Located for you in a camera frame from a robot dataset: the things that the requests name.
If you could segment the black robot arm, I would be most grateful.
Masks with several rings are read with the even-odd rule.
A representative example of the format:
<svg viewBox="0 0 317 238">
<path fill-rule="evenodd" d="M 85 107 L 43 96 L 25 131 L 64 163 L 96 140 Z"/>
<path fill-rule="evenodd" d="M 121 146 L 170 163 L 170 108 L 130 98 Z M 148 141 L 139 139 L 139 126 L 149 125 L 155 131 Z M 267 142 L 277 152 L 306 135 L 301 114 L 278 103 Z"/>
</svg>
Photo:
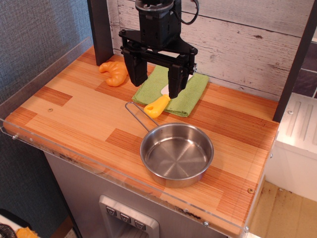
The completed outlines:
<svg viewBox="0 0 317 238">
<path fill-rule="evenodd" d="M 181 1 L 137 0 L 139 30 L 121 30 L 121 52 L 135 86 L 143 84 L 147 64 L 168 68 L 168 91 L 176 98 L 185 89 L 189 75 L 196 71 L 198 50 L 181 39 Z"/>
</svg>

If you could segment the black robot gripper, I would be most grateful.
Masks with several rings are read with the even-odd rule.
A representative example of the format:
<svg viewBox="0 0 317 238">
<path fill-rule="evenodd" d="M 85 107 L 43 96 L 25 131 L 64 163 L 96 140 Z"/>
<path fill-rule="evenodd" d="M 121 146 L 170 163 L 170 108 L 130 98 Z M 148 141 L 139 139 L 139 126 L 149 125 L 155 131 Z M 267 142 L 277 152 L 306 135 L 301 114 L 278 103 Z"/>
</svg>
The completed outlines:
<svg viewBox="0 0 317 238">
<path fill-rule="evenodd" d="M 185 89 L 189 74 L 196 71 L 198 50 L 181 39 L 180 6 L 138 6 L 139 30 L 121 30 L 121 53 L 132 84 L 147 79 L 147 63 L 168 67 L 169 97 L 174 99 Z"/>
</svg>

